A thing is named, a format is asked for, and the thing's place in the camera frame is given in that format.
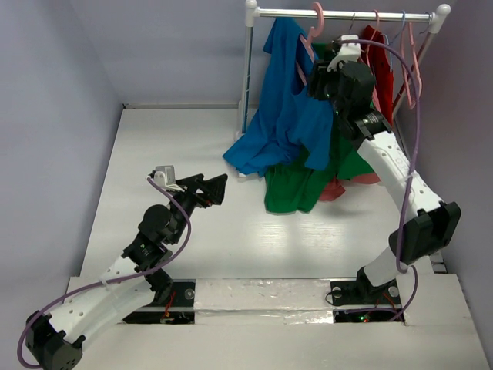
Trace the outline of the pink plastic hanger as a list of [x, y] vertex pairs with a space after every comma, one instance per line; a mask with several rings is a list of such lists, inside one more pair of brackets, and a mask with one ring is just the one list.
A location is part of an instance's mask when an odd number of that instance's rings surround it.
[[312, 48], [312, 41], [320, 36], [324, 30], [324, 10], [319, 2], [313, 2], [312, 9], [317, 15], [317, 26], [310, 27], [307, 37], [300, 35], [300, 41], [313, 62], [315, 60], [315, 51]]

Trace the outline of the blue t-shirt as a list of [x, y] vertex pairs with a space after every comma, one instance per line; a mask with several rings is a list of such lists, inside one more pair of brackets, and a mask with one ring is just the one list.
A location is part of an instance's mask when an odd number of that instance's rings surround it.
[[329, 163], [333, 110], [307, 95], [298, 67], [308, 76], [313, 62], [300, 37], [303, 29], [291, 18], [277, 18], [263, 51], [270, 55], [259, 107], [246, 132], [223, 154], [245, 175], [295, 161], [308, 151], [304, 166], [322, 170]]

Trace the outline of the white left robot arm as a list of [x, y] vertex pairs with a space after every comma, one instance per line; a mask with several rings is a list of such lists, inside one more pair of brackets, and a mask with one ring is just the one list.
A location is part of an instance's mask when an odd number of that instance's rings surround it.
[[102, 331], [147, 304], [167, 304], [173, 279], [164, 267], [177, 257], [170, 245], [185, 247], [191, 236], [190, 218], [197, 208], [223, 202], [227, 174], [205, 179], [193, 175], [171, 184], [163, 171], [147, 176], [167, 205], [155, 204], [143, 214], [134, 240], [98, 281], [66, 293], [33, 313], [18, 342], [18, 360], [27, 348], [36, 360], [33, 369], [72, 369]]

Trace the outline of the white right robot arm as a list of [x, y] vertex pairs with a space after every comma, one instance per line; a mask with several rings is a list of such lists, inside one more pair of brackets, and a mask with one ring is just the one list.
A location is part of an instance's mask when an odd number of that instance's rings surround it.
[[317, 60], [308, 77], [309, 96], [331, 103], [340, 133], [377, 174], [401, 212], [387, 248], [357, 273], [354, 292], [372, 302], [401, 270], [449, 245], [461, 217], [411, 168], [390, 123], [371, 107], [375, 78], [365, 64]]

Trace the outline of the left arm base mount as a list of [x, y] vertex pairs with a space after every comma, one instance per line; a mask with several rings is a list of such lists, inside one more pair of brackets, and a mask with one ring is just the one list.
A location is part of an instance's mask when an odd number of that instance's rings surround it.
[[144, 277], [150, 285], [144, 291], [152, 300], [122, 320], [126, 324], [187, 325], [195, 320], [194, 300], [196, 281], [194, 279], [172, 279], [165, 271]]

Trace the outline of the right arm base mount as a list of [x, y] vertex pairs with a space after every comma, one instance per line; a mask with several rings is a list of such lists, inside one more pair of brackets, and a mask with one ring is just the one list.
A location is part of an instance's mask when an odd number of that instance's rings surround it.
[[385, 312], [390, 315], [388, 321], [404, 323], [403, 314], [395, 317], [400, 311], [397, 306], [401, 304], [401, 298], [399, 293], [393, 297], [389, 292], [391, 288], [398, 290], [396, 278], [375, 287], [361, 267], [353, 280], [332, 281], [324, 300], [340, 313], [359, 318], [360, 322], [369, 322], [373, 313]]

